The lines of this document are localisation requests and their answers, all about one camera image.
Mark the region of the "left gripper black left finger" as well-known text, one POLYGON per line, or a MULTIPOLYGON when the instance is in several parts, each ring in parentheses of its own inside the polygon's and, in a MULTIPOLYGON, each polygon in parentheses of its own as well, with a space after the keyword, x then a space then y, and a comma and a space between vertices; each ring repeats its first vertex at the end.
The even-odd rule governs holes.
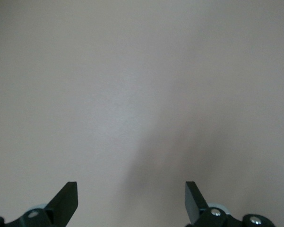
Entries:
POLYGON ((67 182, 44 208, 34 208, 0 227, 65 227, 78 207, 77 182, 67 182))

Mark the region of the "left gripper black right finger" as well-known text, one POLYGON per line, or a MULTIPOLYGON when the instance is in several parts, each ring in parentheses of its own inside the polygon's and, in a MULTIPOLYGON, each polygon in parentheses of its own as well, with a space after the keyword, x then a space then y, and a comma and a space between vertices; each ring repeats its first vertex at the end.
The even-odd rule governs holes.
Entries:
POLYGON ((241 220, 234 218, 221 204, 208 203, 195 182, 185 183, 185 208, 189 227, 274 227, 275 224, 259 214, 244 215, 241 220))

